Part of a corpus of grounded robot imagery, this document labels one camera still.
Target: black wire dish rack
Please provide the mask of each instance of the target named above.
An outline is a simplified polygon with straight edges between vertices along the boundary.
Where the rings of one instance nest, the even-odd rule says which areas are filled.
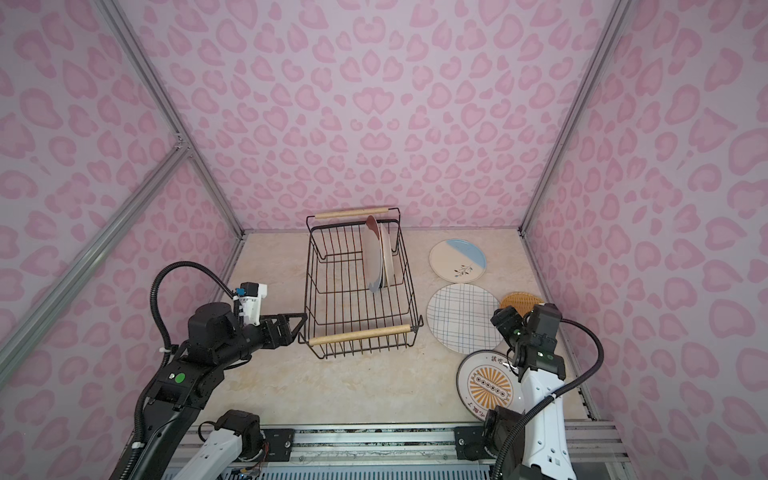
[[[395,283],[377,293],[366,287],[362,229],[376,215],[389,235]],[[315,224],[318,220],[361,217],[359,221]],[[308,319],[299,334],[319,359],[413,346],[424,319],[416,308],[413,278],[402,239],[399,208],[346,210],[306,218],[310,246],[306,259],[304,311]]]

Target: wicker placemat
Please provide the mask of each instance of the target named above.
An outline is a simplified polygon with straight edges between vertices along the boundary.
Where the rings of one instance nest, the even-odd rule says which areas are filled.
[[[544,300],[540,299],[536,295],[531,295],[530,293],[512,292],[504,297],[502,300],[502,305],[499,308],[513,306],[520,315],[525,315],[526,313],[533,310],[534,305],[537,305],[543,301]]]

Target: metal wire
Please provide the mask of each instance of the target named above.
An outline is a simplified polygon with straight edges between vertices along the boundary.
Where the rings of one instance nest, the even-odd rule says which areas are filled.
[[[306,261],[305,312],[308,316],[300,343],[317,336],[386,326],[410,325],[409,333],[316,345],[318,358],[346,356],[378,350],[413,346],[424,320],[416,309],[408,256],[398,219],[379,220],[382,234],[392,241],[395,284],[371,293],[366,281],[362,257],[362,232],[365,221],[334,223],[310,227],[310,245]]]

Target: plant design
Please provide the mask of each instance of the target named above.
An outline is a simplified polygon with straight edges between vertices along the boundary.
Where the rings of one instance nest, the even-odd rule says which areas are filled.
[[[462,275],[469,275],[472,272],[472,267],[467,265],[462,265],[462,268],[459,270],[453,270],[456,272],[456,275],[454,276],[462,276]]]

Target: orange sunburst pattern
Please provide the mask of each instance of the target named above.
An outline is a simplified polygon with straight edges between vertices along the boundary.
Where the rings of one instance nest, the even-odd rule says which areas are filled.
[[[469,376],[469,393],[486,409],[497,405],[506,407],[512,400],[512,384],[500,369],[481,366]]]

